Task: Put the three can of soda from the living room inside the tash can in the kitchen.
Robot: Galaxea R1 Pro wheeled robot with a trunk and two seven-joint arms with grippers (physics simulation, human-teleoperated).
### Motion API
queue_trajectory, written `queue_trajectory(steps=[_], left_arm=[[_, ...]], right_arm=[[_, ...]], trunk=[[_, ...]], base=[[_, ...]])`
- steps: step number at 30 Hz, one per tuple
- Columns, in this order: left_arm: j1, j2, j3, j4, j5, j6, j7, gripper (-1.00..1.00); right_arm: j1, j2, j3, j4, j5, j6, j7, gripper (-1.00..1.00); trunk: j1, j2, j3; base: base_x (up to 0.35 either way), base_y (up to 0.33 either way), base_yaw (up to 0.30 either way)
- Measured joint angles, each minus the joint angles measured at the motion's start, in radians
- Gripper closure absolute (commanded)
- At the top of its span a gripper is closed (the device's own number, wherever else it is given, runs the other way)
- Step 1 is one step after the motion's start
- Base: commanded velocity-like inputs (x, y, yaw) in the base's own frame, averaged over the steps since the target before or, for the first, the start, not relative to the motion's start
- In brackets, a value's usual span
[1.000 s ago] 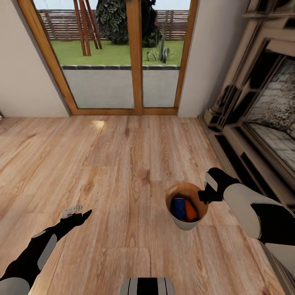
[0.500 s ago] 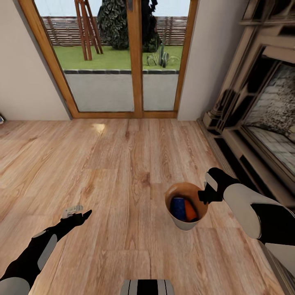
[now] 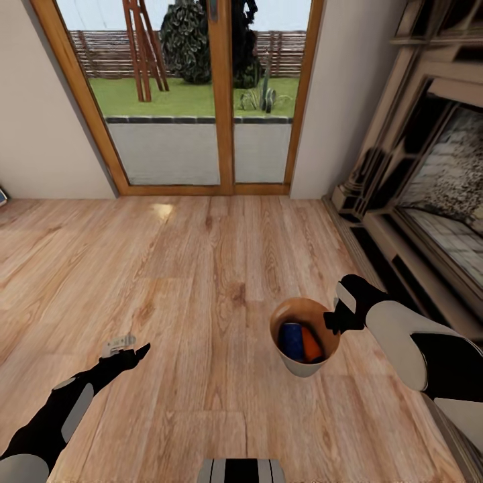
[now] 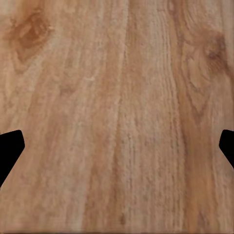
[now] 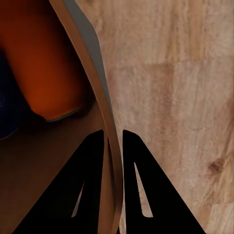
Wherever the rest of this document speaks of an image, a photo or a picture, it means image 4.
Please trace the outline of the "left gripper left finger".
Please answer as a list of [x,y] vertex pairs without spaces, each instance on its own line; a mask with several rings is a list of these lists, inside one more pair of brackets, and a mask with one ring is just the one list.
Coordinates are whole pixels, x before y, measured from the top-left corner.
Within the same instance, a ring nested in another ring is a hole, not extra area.
[[21,130],[0,135],[0,187],[25,148]]

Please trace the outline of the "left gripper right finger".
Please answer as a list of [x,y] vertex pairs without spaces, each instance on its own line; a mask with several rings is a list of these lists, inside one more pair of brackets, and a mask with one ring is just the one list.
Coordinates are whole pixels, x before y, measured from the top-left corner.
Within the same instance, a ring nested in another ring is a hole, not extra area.
[[234,131],[223,130],[219,147],[234,168]]

